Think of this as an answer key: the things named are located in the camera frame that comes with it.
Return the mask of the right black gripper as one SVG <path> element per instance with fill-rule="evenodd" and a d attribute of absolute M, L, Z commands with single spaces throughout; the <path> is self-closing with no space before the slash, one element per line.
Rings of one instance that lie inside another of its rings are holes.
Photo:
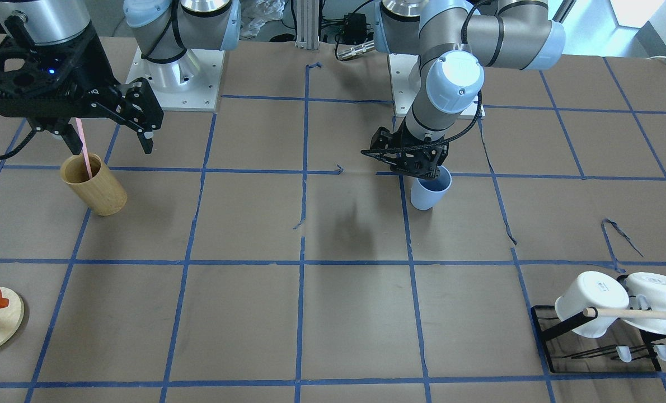
<path fill-rule="evenodd" d="M 0 115 L 25 118 L 33 129 L 60 137 L 72 155 L 83 143 L 72 118 L 108 118 L 136 132 L 151 154 L 152 133 L 164 113 L 146 78 L 120 85 L 92 25 L 64 43 L 27 48 L 0 43 Z"/>

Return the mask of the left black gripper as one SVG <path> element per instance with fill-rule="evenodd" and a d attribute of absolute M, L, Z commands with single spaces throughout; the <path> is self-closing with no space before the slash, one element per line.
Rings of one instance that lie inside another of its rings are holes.
<path fill-rule="evenodd" d="M 446 139 L 420 140 L 405 127 L 394 133 L 380 127 L 361 154 L 389 164 L 392 172 L 433 180 L 440 176 L 439 167 L 448 156 L 449 143 Z"/>

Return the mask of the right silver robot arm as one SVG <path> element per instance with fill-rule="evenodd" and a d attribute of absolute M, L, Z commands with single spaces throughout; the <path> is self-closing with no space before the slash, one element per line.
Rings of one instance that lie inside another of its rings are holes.
<path fill-rule="evenodd" d="M 0 115 L 25 118 L 30 133 L 47 131 L 80 154 L 73 118 L 108 118 L 136 133 L 144 153 L 163 122 L 158 92 L 188 90 L 203 81 L 195 49 L 235 49 L 239 1 L 126 1 L 126 24 L 138 42 L 142 76 L 116 79 L 83 1 L 0 1 Z"/>

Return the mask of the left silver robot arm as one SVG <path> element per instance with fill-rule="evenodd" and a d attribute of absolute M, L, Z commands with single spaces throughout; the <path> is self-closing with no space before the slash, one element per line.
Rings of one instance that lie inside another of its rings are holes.
<path fill-rule="evenodd" d="M 420 87 L 400 127 L 378 128 L 362 154 L 398 174 L 436 179 L 449 143 L 468 132 L 446 135 L 481 99 L 485 67 L 544 71 L 565 41 L 546 1 L 498 1 L 494 15 L 477 15 L 467 1 L 377 1 L 376 49 L 416 56 Z"/>

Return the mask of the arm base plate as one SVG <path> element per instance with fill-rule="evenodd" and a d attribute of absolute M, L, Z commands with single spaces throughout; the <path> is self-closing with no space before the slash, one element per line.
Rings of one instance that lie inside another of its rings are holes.
<path fill-rule="evenodd" d="M 424 91 L 433 109 L 444 113 L 471 111 L 474 100 L 483 87 L 483 66 L 473 54 L 453 49 L 434 57 L 420 72 L 420 62 L 412 55 L 390 54 L 389 65 L 395 115 L 404 117 Z"/>
<path fill-rule="evenodd" d="M 215 112 L 225 56 L 220 50 L 188 49 L 177 61 L 157 64 L 136 49 L 126 81 L 146 79 L 162 110 Z"/>

